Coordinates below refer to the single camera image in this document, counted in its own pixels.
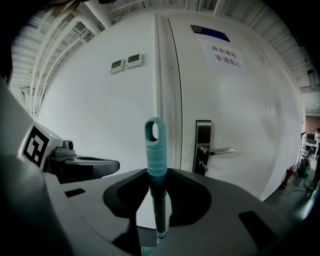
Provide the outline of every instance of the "printed sign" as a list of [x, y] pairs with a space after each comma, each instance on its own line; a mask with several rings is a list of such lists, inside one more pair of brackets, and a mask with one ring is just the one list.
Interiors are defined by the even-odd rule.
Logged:
[[222, 67], [230, 71], [247, 72], [243, 54], [224, 44], [201, 40], [202, 48], [210, 67]]
[[27, 138], [23, 153], [30, 161], [40, 167], [48, 142], [49, 139], [33, 126]]

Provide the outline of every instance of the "door handle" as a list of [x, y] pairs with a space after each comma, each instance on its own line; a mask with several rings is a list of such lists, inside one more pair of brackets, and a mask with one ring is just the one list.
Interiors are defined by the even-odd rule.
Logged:
[[198, 149], [204, 153], [206, 156], [213, 156], [213, 155], [220, 155], [225, 153], [231, 153], [233, 152], [232, 147], [224, 147], [224, 148], [217, 148], [217, 149], [208, 149], [205, 146], [198, 145]]
[[195, 147], [193, 157], [192, 172], [205, 175], [208, 170], [207, 164], [209, 156], [231, 153], [232, 147], [210, 149], [211, 143], [211, 126], [210, 120], [197, 120], [195, 127]]

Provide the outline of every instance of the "red fire extinguisher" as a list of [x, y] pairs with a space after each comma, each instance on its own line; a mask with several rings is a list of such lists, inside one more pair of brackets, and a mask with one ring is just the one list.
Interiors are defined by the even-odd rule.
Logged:
[[290, 177], [294, 174], [294, 168], [293, 166], [291, 166], [289, 169], [286, 170], [286, 174], [284, 177], [283, 182], [281, 183], [280, 187], [282, 189], [285, 189], [288, 185], [288, 180], [290, 179]]

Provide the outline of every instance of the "ceiling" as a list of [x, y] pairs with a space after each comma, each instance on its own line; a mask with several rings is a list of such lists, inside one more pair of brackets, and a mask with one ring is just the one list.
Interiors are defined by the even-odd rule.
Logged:
[[[262, 0], [118, 0], [112, 4], [100, 5], [99, 8], [105, 13], [112, 23], [121, 20], [121, 17], [136, 9], [150, 8], [154, 6], [180, 8], [188, 11], [210, 12], [216, 16], [227, 16], [239, 21], [261, 35], [280, 54], [283, 60], [291, 69], [300, 88], [310, 87], [307, 71], [313, 69], [315, 72], [315, 83], [320, 85], [319, 72], [313, 65], [311, 58], [304, 47], [299, 47], [295, 38], [279, 18], [279, 16]], [[10, 90], [19, 103], [32, 115], [37, 115], [41, 100], [50, 85], [50, 79], [56, 70], [67, 58], [68, 54], [79, 45], [90, 40], [93, 34], [81, 22], [72, 29], [61, 43], [56, 47], [49, 59], [47, 66], [40, 77], [39, 90], [34, 97], [34, 108], [30, 110], [30, 87], [41, 74], [41, 64], [43, 64], [46, 54], [53, 46], [59, 34], [73, 17], [83, 14], [90, 18], [99, 29], [103, 30], [103, 25], [93, 15], [86, 4], [81, 3], [76, 11], [70, 13], [57, 26], [50, 40], [45, 45], [45, 50], [41, 52], [40, 63], [35, 67], [37, 54], [44, 38], [50, 31], [57, 14], [55, 12], [39, 12], [33, 16], [26, 26], [21, 30], [16, 40], [12, 43], [13, 74], [10, 81]], [[312, 106], [312, 111], [320, 112], [320, 97], [304, 97], [305, 107]]]

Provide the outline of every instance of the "gray floor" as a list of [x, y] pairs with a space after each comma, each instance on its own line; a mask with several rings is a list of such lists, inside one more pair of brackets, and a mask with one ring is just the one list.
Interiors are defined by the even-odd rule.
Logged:
[[315, 191], [305, 187], [305, 183], [310, 182], [314, 174], [315, 170], [310, 169], [308, 177], [292, 176], [285, 189], [278, 188], [264, 202], [295, 226], [307, 217], [319, 194], [319, 187]]

